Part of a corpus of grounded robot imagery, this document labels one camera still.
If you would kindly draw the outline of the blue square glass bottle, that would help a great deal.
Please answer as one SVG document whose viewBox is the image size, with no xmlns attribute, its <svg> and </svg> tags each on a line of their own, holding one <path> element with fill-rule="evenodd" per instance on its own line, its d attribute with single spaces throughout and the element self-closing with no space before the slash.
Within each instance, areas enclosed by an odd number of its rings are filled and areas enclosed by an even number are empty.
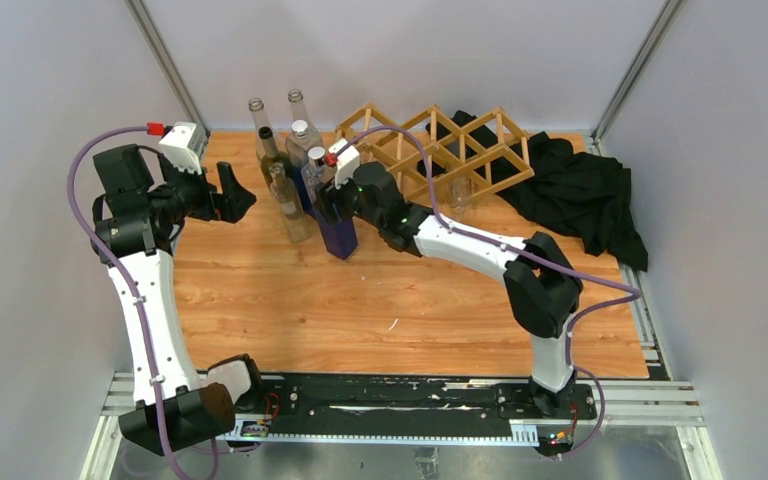
<svg viewBox="0 0 768 480">
<path fill-rule="evenodd" d="M 316 188 L 320 183 L 332 180 L 334 168 L 326 164 L 326 149 L 322 146 L 311 147 L 307 151 L 308 161 L 302 168 L 302 178 L 311 211 L 317 221 L 326 250 L 340 260 L 347 260 L 358 246 L 357 235 L 352 220 L 341 220 L 330 224 L 324 214 L 315 206 Z"/>
</svg>

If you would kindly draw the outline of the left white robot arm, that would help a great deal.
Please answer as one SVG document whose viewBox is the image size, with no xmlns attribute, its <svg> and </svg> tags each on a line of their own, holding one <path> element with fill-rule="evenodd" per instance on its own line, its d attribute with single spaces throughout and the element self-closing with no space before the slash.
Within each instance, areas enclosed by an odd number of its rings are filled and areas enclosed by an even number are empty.
<svg viewBox="0 0 768 480">
<path fill-rule="evenodd" d="M 153 177 L 137 144 L 98 153 L 94 168 L 104 193 L 93 207 L 96 251 L 119 292 L 134 366 L 132 411 L 118 418 L 124 438 L 164 455 L 230 432 L 236 409 L 258 411 L 266 386 L 254 360 L 240 354 L 194 367 L 174 291 L 173 232 L 186 219 L 236 223 L 256 202 L 228 162 L 220 184 L 158 156 L 164 182 Z"/>
</svg>

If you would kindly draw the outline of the clear wine bottle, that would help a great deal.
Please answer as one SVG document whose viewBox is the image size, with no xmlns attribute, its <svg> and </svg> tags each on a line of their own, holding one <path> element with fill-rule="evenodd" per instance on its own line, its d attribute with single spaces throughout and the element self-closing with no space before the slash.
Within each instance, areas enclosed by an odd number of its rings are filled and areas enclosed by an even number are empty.
<svg viewBox="0 0 768 480">
<path fill-rule="evenodd" d="M 313 121 L 307 111 L 304 103 L 304 95 L 300 89 L 294 88 L 288 91 L 287 99 L 290 104 L 293 121 L 303 120 L 309 126 L 313 126 Z"/>
<path fill-rule="evenodd" d="M 254 123 L 255 149 L 258 158 L 265 154 L 263 140 L 260 137 L 260 129 L 263 127 L 272 128 L 272 123 L 265 109 L 263 100 L 259 97 L 253 97 L 248 101 L 248 109 L 252 115 Z"/>
</svg>

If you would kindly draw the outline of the dark green wine bottle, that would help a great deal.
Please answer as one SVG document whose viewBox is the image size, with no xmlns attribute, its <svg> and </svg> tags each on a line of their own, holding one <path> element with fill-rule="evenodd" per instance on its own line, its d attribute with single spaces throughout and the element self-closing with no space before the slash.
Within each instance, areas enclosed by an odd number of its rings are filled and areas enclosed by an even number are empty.
<svg viewBox="0 0 768 480">
<path fill-rule="evenodd" d="M 258 137 L 263 147 L 259 155 L 260 169 L 271 190 L 288 192 L 293 178 L 289 156 L 277 144 L 271 127 L 260 127 Z"/>
</svg>

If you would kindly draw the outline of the clear square glass bottle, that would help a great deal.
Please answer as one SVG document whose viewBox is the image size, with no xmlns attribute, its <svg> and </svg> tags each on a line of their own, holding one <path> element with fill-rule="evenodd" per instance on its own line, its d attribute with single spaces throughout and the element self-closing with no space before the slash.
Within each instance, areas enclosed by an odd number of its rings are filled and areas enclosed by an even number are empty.
<svg viewBox="0 0 768 480">
<path fill-rule="evenodd" d="M 277 202 L 281 220 L 291 243 L 300 243 L 312 236 L 311 225 L 301 204 L 293 180 L 287 176 L 282 163 L 275 162 L 269 167 L 272 182 L 269 186 Z"/>
</svg>

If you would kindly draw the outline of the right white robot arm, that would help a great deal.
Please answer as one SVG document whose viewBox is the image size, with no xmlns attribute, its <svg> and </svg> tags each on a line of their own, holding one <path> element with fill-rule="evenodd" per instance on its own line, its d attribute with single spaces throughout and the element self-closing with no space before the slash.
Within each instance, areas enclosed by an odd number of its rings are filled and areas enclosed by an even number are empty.
<svg viewBox="0 0 768 480">
<path fill-rule="evenodd" d="M 437 216 L 406 200 L 379 163 L 361 165 L 343 183 L 311 180 L 308 186 L 327 222 L 357 217 L 395 251 L 446 260 L 500 282 L 514 319 L 531 337 L 533 408 L 552 418 L 569 407 L 576 373 L 568 335 L 583 285 L 569 275 L 571 266 L 551 236 L 495 235 Z"/>
</svg>

